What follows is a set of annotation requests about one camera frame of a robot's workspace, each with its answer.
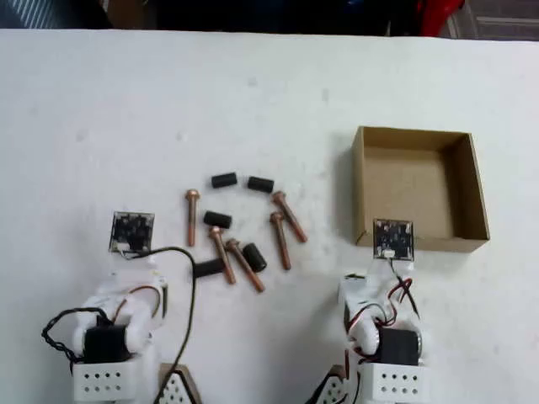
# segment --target circuit board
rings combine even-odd
[[[109,251],[141,253],[152,245],[153,213],[115,212],[110,231]]]
[[[375,219],[374,258],[414,260],[414,224],[411,221]]]

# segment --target red object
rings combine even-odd
[[[459,9],[463,3],[463,0],[426,0],[421,35],[438,36],[449,16]]]

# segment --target black cylinder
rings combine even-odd
[[[211,186],[213,188],[228,187],[237,183],[236,173],[214,175],[211,177]]]
[[[217,226],[221,229],[229,229],[232,224],[232,216],[207,210],[204,215],[204,222],[210,226]]]
[[[249,263],[254,272],[260,272],[268,266],[262,254],[253,242],[243,248],[243,257]]]
[[[222,259],[216,258],[211,261],[204,261],[203,263],[196,263],[195,265],[195,278],[202,278],[203,276],[220,274],[225,268]]]
[[[273,179],[249,177],[249,180],[247,181],[247,188],[271,194],[273,192],[273,184]]]

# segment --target open cardboard box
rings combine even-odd
[[[356,244],[374,219],[414,223],[417,249],[467,253],[489,240],[472,135],[360,127],[355,136]]]

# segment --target electronic component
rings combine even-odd
[[[411,221],[375,219],[374,258],[414,260],[414,225]]]
[[[417,366],[419,362],[419,337],[414,331],[382,327],[378,356],[381,364],[406,364]]]
[[[268,266],[268,263],[266,263],[266,260],[253,242],[243,248],[243,256],[254,272],[260,272]]]
[[[84,333],[84,363],[124,362],[131,354],[125,345],[126,325],[100,325]]]
[[[225,263],[220,258],[212,259],[211,261],[204,261],[203,263],[196,263],[195,265],[195,278],[202,278],[204,276],[221,274],[225,269]]]
[[[236,173],[214,175],[211,177],[211,186],[213,188],[223,188],[235,184],[237,184]]]
[[[110,231],[109,251],[142,253],[152,244],[153,213],[115,212]]]
[[[229,229],[232,224],[232,216],[208,210],[204,215],[204,222],[210,226],[217,226],[221,229]]]
[[[271,194],[273,192],[273,184],[273,179],[249,177],[249,180],[247,181],[247,188]]]

